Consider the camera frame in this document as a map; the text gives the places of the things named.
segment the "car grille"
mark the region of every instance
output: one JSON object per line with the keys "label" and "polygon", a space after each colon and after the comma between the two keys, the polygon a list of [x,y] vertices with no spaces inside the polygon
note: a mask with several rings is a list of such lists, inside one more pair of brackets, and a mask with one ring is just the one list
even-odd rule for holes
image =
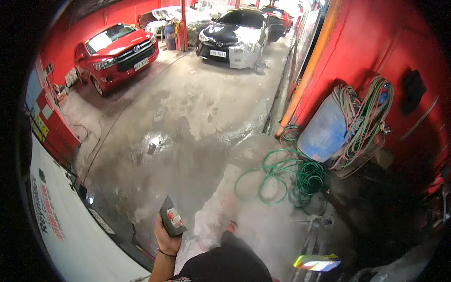
{"label": "car grille", "polygon": [[[217,48],[216,41],[213,41],[213,39],[208,40],[208,43],[210,46]],[[235,44],[236,44],[236,42],[228,42],[228,43],[222,42],[221,47],[235,46]]]}
{"label": "car grille", "polygon": [[282,24],[282,20],[278,17],[269,16],[269,24]]}
{"label": "car grille", "polygon": [[147,40],[141,44],[140,50],[138,52],[134,52],[133,48],[130,47],[129,49],[125,50],[121,55],[117,57],[118,63],[117,63],[117,71],[118,72],[125,72],[133,67],[134,64],[138,63],[139,61],[143,60],[144,58],[150,57],[155,53],[155,46],[150,42],[150,40]]}
{"label": "car grille", "polygon": [[[218,50],[218,51],[223,51],[225,52],[225,58],[223,57],[218,57],[218,56],[212,56],[210,55],[210,50]],[[229,48],[228,47],[217,47],[214,46],[212,43],[210,42],[205,42],[199,52],[199,56],[206,58],[206,59],[212,59],[212,60],[216,60],[219,62],[225,62],[225,63],[229,63]]]}

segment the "hand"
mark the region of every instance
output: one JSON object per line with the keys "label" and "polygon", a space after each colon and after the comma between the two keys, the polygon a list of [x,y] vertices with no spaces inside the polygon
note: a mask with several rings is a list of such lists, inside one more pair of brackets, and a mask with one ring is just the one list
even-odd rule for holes
{"label": "hand", "polygon": [[182,244],[182,235],[174,238],[169,237],[168,232],[163,227],[163,219],[160,214],[156,216],[154,232],[160,250],[165,254],[177,255]]}

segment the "blue barrel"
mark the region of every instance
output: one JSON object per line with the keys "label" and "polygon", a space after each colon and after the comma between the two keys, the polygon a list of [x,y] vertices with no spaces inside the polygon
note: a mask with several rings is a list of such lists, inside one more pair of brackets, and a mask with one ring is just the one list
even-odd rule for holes
{"label": "blue barrel", "polygon": [[329,95],[298,139],[298,150],[325,162],[345,144],[346,121],[340,106]]}
{"label": "blue barrel", "polygon": [[168,50],[175,50],[175,28],[173,24],[165,26],[165,44]]}

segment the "yellow label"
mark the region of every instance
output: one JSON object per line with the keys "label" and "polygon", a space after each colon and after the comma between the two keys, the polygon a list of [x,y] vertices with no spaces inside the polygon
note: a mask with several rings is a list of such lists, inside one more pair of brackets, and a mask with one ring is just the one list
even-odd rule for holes
{"label": "yellow label", "polygon": [[49,133],[49,128],[47,127],[47,125],[44,124],[39,114],[36,114],[33,111],[32,116],[34,122],[31,121],[31,128],[33,129],[34,133],[36,133],[39,140],[41,142],[44,142],[44,138],[47,136],[47,133]]}

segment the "car side mirror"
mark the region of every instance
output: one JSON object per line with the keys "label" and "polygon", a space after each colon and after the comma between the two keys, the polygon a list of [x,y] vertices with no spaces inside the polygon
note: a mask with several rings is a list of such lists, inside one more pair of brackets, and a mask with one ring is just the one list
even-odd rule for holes
{"label": "car side mirror", "polygon": [[82,61],[84,59],[83,55],[80,55],[77,57],[77,63],[79,63],[80,61]]}

